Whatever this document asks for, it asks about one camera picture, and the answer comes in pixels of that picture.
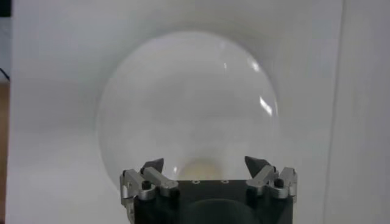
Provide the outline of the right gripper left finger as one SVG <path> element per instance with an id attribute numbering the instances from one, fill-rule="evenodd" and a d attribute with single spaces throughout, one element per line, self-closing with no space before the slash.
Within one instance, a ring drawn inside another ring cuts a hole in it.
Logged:
<path id="1" fill-rule="evenodd" d="M 157 192 L 162 197 L 179 196 L 179 182 L 162 174 L 164 159 L 147 161 L 137 172 L 134 169 L 123 170 L 119 176 L 121 204 L 126 208 L 135 197 L 143 201 L 153 200 Z"/>

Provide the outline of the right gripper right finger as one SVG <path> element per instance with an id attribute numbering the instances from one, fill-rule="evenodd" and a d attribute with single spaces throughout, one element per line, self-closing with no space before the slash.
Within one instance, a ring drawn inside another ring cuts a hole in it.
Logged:
<path id="1" fill-rule="evenodd" d="M 284 167 L 281 172 L 265 159 L 245 156 L 244 162 L 251 175 L 246 180 L 247 188 L 256 197 L 269 193 L 272 198 L 286 199 L 297 198 L 297 172 L 292 167 Z"/>

